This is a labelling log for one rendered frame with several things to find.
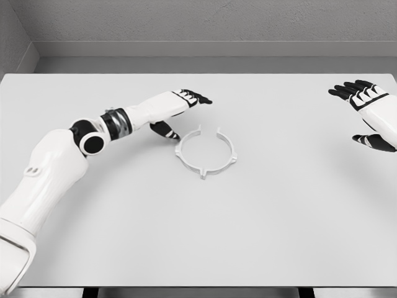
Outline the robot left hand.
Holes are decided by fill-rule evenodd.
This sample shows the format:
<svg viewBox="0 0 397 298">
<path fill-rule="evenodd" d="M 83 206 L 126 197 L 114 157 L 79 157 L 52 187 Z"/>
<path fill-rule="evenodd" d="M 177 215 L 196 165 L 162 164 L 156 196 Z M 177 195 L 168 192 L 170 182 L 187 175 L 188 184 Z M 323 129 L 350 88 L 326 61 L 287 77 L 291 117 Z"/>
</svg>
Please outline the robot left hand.
<svg viewBox="0 0 397 298">
<path fill-rule="evenodd" d="M 212 104 L 209 98 L 189 89 L 178 89 L 158 94 L 143 103 L 148 111 L 149 127 L 156 134 L 172 140 L 181 137 L 166 123 L 170 117 L 184 113 L 197 104 Z"/>
</svg>

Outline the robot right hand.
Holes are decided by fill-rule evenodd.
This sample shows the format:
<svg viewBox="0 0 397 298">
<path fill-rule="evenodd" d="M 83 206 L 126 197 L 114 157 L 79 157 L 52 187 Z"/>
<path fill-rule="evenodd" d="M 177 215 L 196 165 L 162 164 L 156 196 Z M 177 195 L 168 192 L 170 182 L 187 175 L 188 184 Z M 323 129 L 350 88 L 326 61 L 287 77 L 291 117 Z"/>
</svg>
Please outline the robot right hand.
<svg viewBox="0 0 397 298">
<path fill-rule="evenodd" d="M 371 135 L 354 135 L 352 139 L 366 147 L 397 152 L 397 96 L 378 85 L 364 81 L 345 82 L 328 91 L 348 102 L 362 120 L 375 132 Z"/>
</svg>

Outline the white round pipe clamp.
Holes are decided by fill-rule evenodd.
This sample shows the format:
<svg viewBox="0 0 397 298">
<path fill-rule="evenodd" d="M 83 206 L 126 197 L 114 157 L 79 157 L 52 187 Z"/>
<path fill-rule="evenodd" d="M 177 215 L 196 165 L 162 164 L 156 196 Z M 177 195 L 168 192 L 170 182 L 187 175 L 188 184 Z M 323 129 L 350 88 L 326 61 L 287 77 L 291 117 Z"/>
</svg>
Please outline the white round pipe clamp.
<svg viewBox="0 0 397 298">
<path fill-rule="evenodd" d="M 230 149 L 230 157 L 228 158 L 228 161 L 221 167 L 212 168 L 212 169 L 200 167 L 190 163 L 183 156 L 183 152 L 182 152 L 183 147 L 191 138 L 198 137 L 199 135 L 201 135 L 201 133 L 202 133 L 201 125 L 199 125 L 198 129 L 192 130 L 189 133 L 187 133 L 184 137 L 182 137 L 179 140 L 179 143 L 175 146 L 174 153 L 187 169 L 191 170 L 194 173 L 199 174 L 202 180 L 206 180 L 208 175 L 220 174 L 226 171 L 231 165 L 235 164 L 238 160 L 238 154 L 235 150 L 234 144 L 231 141 L 231 139 L 221 131 L 221 127 L 218 127 L 216 130 L 216 137 L 222 140 L 223 142 L 225 142 Z"/>
</svg>

